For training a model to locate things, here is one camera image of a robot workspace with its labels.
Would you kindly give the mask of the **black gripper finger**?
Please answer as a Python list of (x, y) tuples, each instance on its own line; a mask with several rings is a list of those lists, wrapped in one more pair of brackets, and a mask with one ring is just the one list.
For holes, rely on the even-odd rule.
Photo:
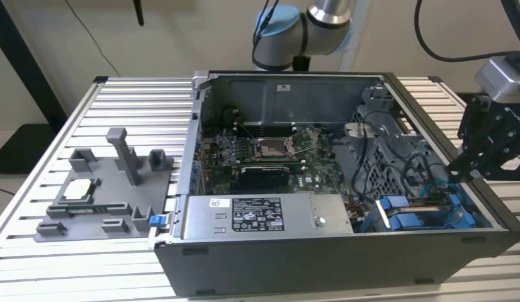
[(476, 132), (483, 127), (483, 119), (489, 111), (491, 99), (484, 94), (461, 94), (465, 102), (465, 112), (457, 131), (457, 137), (463, 140), (460, 154), (448, 165), (451, 181), (469, 181), (473, 179), (471, 172), (479, 167), (481, 147)]
[(520, 181), (520, 163), (515, 169), (503, 168), (511, 160), (515, 160), (515, 157), (472, 158), (469, 160), (471, 178), (485, 178), (489, 181)]

